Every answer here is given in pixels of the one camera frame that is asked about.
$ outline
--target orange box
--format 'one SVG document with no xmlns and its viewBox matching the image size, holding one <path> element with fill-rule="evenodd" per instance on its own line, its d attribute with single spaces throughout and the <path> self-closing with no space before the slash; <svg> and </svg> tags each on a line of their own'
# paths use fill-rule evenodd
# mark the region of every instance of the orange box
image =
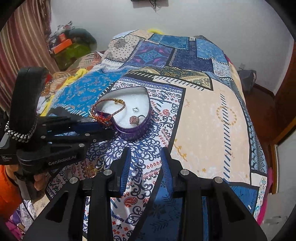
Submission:
<svg viewBox="0 0 296 241">
<path fill-rule="evenodd" d="M 67 38 L 66 38 L 66 35 L 65 35 L 65 34 L 61 34 L 61 35 L 59 35 L 59 39 L 60 39 L 61 43 L 63 43 L 64 41 L 66 41 L 66 40 L 67 40 Z"/>
<path fill-rule="evenodd" d="M 67 39 L 66 41 L 64 41 L 63 43 L 59 44 L 58 46 L 53 48 L 53 51 L 55 54 L 61 52 L 63 49 L 69 47 L 72 44 L 71 39 Z"/>
</svg>

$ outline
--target metal screw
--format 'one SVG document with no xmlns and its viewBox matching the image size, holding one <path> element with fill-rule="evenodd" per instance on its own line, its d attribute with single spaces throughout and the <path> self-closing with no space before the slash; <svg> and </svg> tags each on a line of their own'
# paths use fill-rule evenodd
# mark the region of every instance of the metal screw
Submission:
<svg viewBox="0 0 296 241">
<path fill-rule="evenodd" d="M 112 170 L 107 169 L 107 170 L 105 170 L 103 173 L 104 173 L 105 176 L 109 176 L 109 175 L 112 174 Z"/>
<path fill-rule="evenodd" d="M 189 174 L 189 171 L 187 169 L 182 169 L 180 171 L 180 173 L 183 175 L 183 176 L 187 176 Z"/>
<path fill-rule="evenodd" d="M 78 182 L 78 178 L 77 177 L 71 177 L 69 181 L 70 181 L 70 183 L 74 184 L 74 183 Z"/>
<path fill-rule="evenodd" d="M 215 177 L 215 178 L 214 178 L 214 181 L 215 181 L 216 183 L 222 183 L 222 182 L 223 182 L 223 179 L 222 179 L 221 177 Z"/>
</svg>

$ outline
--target wooden door frame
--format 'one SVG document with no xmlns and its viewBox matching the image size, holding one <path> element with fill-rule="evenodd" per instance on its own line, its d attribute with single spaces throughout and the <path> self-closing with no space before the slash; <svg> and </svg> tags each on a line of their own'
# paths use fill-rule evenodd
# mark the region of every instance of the wooden door frame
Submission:
<svg viewBox="0 0 296 241">
<path fill-rule="evenodd" d="M 284 128 L 296 116 L 296 41 L 285 78 L 274 97 L 274 103 L 278 115 L 279 130 Z"/>
<path fill-rule="evenodd" d="M 271 190 L 272 194 L 278 193 L 279 191 L 279 160 L 278 160 L 277 147 L 279 144 L 283 143 L 295 130 L 296 130 L 296 117 L 270 144 L 272 169 L 273 169 L 272 170 L 273 184 L 272 184 L 272 190 Z"/>
</svg>

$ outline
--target gray bag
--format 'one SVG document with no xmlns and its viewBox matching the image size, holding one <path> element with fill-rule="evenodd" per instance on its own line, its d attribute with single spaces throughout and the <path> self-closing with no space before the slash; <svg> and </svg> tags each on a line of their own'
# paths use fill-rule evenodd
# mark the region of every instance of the gray bag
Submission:
<svg viewBox="0 0 296 241">
<path fill-rule="evenodd" d="M 244 93 L 249 93 L 253 88 L 257 75 L 255 70 L 239 70 L 237 72 L 242 83 Z"/>
</svg>

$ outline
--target human hand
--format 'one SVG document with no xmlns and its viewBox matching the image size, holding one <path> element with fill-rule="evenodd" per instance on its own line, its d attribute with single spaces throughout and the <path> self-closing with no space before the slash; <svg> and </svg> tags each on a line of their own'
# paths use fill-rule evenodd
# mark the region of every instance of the human hand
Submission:
<svg viewBox="0 0 296 241">
<path fill-rule="evenodd" d="M 6 174 L 9 176 L 12 180 L 16 181 L 16 176 L 13 172 L 18 171 L 19 165 L 7 165 L 5 166 Z M 46 186 L 46 179 L 45 179 L 45 173 L 34 175 L 34 187 L 37 191 L 42 190 Z"/>
</svg>

